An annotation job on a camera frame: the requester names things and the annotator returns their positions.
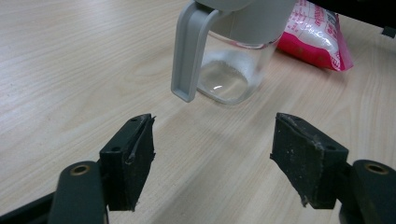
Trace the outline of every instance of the wooden table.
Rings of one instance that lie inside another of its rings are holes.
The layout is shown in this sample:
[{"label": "wooden table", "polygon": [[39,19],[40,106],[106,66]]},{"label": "wooden table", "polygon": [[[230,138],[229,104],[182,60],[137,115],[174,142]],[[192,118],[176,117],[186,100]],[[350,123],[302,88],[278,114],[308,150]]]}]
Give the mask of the wooden table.
[{"label": "wooden table", "polygon": [[348,162],[396,167],[396,41],[341,16],[354,67],[337,73],[277,51],[240,105],[170,91],[187,1],[0,2],[0,214],[55,190],[59,173],[151,113],[157,152],[134,213],[110,223],[338,223],[303,208],[269,160],[276,112],[350,149]]}]

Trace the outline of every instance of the gray plastic handle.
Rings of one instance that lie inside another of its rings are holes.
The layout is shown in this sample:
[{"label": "gray plastic handle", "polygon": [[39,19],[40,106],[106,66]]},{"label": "gray plastic handle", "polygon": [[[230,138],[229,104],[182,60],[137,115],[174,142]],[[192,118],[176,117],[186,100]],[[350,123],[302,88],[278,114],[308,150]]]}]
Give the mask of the gray plastic handle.
[{"label": "gray plastic handle", "polygon": [[210,26],[227,12],[190,2],[177,21],[172,73],[172,92],[185,102],[191,102],[196,93],[206,37]]}]

